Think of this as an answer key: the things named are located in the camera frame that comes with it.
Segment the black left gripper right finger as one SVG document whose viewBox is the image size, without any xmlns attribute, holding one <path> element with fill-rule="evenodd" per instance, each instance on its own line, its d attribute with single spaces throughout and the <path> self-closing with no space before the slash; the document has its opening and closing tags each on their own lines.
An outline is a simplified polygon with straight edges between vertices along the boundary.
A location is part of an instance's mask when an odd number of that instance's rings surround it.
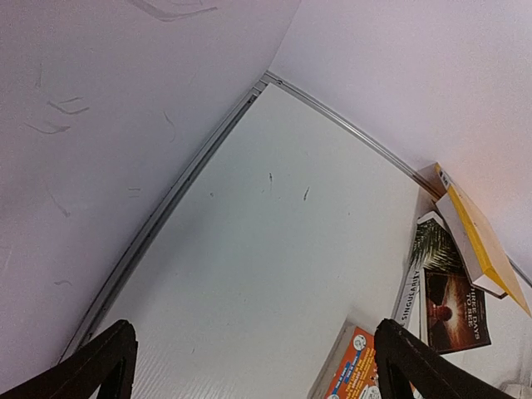
<svg viewBox="0 0 532 399">
<path fill-rule="evenodd" d="M 374 334 L 378 384 L 383 398 L 508 398 L 509 395 L 435 353 L 392 319 Z"/>
</svg>

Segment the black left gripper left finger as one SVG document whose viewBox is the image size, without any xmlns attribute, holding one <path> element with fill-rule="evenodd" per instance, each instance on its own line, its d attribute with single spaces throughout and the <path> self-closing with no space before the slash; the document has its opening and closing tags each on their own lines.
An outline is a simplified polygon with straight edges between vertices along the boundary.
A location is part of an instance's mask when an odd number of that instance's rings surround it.
<svg viewBox="0 0 532 399">
<path fill-rule="evenodd" d="M 137 341 L 119 320 L 64 362 L 4 392 L 2 398 L 130 398 Z"/>
</svg>

